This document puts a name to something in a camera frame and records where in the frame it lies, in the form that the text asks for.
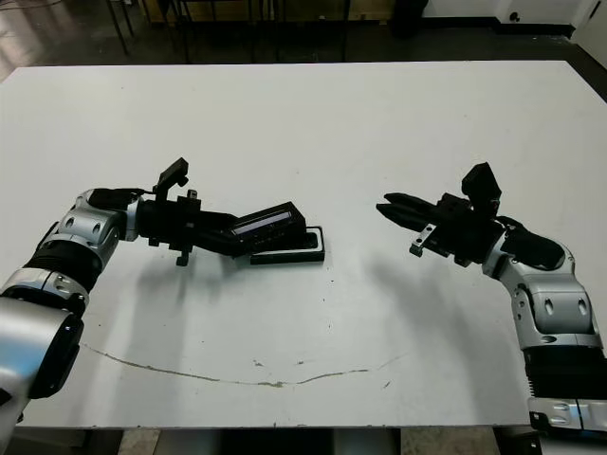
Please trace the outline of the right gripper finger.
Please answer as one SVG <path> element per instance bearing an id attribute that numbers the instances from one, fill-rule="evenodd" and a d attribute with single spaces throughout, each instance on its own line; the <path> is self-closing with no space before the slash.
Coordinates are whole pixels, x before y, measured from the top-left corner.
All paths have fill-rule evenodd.
<path id="1" fill-rule="evenodd" d="M 433 221 L 433 208 L 410 207 L 396 203 L 376 204 L 376 209 L 388 220 L 406 229 L 424 229 Z"/>
<path id="2" fill-rule="evenodd" d="M 436 205 L 416 196 L 403 192 L 389 192 L 384 195 L 391 209 L 400 213 L 429 217 L 436 210 Z"/>

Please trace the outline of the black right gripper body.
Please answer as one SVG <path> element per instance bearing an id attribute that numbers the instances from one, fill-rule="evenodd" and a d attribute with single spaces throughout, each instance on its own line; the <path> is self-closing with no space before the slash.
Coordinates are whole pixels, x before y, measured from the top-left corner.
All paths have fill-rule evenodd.
<path id="1" fill-rule="evenodd" d="M 421 257 L 427 249 L 443 257 L 453 256 L 462 266 L 481 264 L 503 233 L 497 221 L 499 199 L 473 201 L 444 193 L 437 203 L 418 204 L 415 210 L 425 225 L 409 251 Z"/>

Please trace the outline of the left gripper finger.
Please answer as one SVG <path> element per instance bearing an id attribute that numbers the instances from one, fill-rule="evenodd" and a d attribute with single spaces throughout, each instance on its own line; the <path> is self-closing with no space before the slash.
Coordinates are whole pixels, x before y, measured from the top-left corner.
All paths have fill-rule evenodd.
<path id="1" fill-rule="evenodd" d="M 237 257 L 239 255 L 239 241 L 232 235 L 215 231 L 195 231 L 190 234 L 192 245 L 220 255 Z"/>
<path id="2" fill-rule="evenodd" d="M 236 223 L 230 213 L 201 210 L 197 215 L 197 228 L 205 231 L 227 231 Z"/>

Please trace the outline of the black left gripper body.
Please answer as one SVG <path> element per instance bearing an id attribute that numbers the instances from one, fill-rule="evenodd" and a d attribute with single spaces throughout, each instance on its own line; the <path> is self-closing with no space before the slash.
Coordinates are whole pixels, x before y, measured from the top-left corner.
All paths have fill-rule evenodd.
<path id="1" fill-rule="evenodd" d="M 143 200 L 137 208 L 138 235 L 148 240 L 149 246 L 167 244 L 170 250 L 179 251 L 177 266 L 186 266 L 193 244 L 185 239 L 185 229 L 194 227 L 194 218 L 201 207 L 196 190 L 188 190 L 175 201 Z"/>

